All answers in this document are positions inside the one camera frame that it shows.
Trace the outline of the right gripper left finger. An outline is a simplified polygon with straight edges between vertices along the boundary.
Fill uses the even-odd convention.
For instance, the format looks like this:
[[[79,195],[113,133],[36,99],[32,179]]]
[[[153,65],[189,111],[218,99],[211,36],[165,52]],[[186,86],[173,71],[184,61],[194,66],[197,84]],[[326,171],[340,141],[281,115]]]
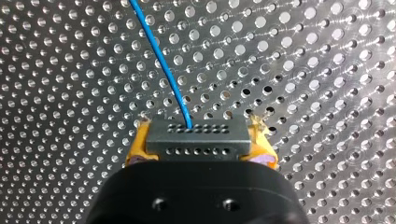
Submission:
[[[159,159],[158,155],[147,153],[146,139],[149,134],[150,123],[150,119],[142,119],[140,121],[134,141],[127,153],[125,166],[130,166],[144,161],[157,161]]]

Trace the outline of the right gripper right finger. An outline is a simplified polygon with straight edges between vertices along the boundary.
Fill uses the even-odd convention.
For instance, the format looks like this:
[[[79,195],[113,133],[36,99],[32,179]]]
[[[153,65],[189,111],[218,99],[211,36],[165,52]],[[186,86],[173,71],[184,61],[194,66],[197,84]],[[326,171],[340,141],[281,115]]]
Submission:
[[[256,162],[275,170],[278,156],[267,139],[270,133],[268,126],[257,115],[250,115],[249,120],[250,124],[247,126],[247,130],[251,141],[250,150],[240,160]]]

